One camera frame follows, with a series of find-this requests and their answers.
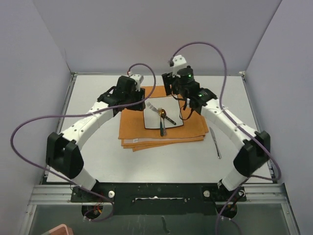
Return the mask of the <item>white square plate black rim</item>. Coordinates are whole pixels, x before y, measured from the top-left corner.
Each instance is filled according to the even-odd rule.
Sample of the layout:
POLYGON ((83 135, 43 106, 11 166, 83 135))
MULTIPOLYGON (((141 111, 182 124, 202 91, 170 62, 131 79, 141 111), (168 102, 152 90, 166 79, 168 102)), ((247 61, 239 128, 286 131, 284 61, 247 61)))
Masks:
POLYGON ((148 103, 151 103, 156 109, 164 109, 166 115, 176 123, 176 125, 173 125, 170 121, 165 119, 166 128, 183 126, 183 121, 179 118, 179 102, 172 97, 155 97, 149 98, 145 101, 146 108, 143 111, 143 116, 144 126, 146 129, 159 129, 159 115, 157 114, 157 112, 148 107, 148 103))

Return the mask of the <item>silver metal fork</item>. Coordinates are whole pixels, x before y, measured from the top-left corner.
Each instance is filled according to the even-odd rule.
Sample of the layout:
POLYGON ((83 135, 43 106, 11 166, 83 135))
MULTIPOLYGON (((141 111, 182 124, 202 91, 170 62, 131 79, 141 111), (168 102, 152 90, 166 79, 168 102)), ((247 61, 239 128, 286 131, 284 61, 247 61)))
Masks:
POLYGON ((162 108, 157 109, 157 108, 156 108, 154 105, 152 105, 150 102, 147 102, 146 104, 147 104, 147 106, 148 106, 152 111, 157 112, 157 113, 161 116, 161 118, 168 120, 168 121, 169 121, 171 124, 173 124, 173 125, 176 125, 176 124, 177 124, 175 121, 173 121, 171 118, 169 118, 169 117, 167 116, 167 114, 166 114, 166 112, 165 112, 164 109, 162 109, 162 108))

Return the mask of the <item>copper spoon ornate handle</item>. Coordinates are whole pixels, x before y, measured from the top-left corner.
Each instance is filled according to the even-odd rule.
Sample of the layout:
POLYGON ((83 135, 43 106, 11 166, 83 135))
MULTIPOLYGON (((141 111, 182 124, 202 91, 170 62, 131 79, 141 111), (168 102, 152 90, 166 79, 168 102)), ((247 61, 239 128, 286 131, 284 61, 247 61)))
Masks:
POLYGON ((162 125, 163 125, 163 131, 164 131, 164 136, 167 135, 167 132, 166 132, 166 127, 165 127, 165 113, 163 111, 163 109, 161 108, 161 117, 162 117, 162 125))

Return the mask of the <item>silver table knife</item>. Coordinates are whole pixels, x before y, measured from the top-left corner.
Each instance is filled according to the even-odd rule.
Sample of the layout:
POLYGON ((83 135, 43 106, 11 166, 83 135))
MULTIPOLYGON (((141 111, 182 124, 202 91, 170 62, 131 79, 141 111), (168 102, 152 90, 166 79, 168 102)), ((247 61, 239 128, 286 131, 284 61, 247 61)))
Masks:
POLYGON ((209 132, 211 133, 211 136, 212 136, 212 139, 213 139, 216 151, 217 151, 218 159, 221 159, 222 156, 221 156, 221 153, 220 153, 220 150, 219 150, 219 147, 218 147, 218 143, 217 143, 215 132, 214 132, 212 127, 209 127, 209 132))

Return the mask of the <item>gold fork black handle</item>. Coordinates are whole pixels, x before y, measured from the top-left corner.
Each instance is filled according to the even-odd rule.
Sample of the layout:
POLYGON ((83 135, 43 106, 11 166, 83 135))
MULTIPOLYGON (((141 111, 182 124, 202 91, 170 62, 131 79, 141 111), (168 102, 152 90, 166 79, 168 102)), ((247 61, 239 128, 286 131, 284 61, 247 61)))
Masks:
POLYGON ((164 136, 164 131, 163 131, 163 125, 162 125, 162 117, 161 117, 161 108, 158 108, 158 115, 159 115, 159 127, 160 127, 160 136, 164 136))

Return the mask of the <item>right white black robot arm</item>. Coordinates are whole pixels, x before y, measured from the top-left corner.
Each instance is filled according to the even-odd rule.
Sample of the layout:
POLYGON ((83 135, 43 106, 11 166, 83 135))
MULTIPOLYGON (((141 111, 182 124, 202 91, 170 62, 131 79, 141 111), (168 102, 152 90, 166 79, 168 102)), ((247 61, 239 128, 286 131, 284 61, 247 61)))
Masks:
POLYGON ((195 81, 190 66, 180 69, 177 75, 164 73, 162 79, 167 95, 180 95, 185 106, 214 123, 239 150, 231 171, 217 188, 221 199, 230 199, 235 189, 269 160, 270 135, 257 132, 228 112, 212 91, 195 81))

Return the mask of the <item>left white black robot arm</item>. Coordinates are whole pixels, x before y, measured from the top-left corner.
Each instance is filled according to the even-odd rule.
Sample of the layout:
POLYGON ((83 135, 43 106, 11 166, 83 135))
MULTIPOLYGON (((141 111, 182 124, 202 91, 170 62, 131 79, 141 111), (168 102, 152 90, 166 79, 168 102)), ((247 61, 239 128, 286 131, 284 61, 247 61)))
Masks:
POLYGON ((80 150, 106 121, 124 109, 121 105, 144 99, 143 79, 139 74, 119 77, 116 86, 98 97, 89 110, 90 116, 78 120, 59 134, 51 133, 47 138, 46 164, 82 186, 82 196, 88 201, 98 198, 99 188, 97 180, 84 169, 80 150))

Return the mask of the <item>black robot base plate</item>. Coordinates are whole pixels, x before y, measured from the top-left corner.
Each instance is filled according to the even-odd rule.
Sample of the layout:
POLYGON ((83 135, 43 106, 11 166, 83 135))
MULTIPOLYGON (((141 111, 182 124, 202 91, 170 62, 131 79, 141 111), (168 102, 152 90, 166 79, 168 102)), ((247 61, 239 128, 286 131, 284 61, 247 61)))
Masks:
POLYGON ((185 215, 199 213, 233 218, 246 201, 219 183, 96 183, 95 191, 114 203, 114 215, 185 215))

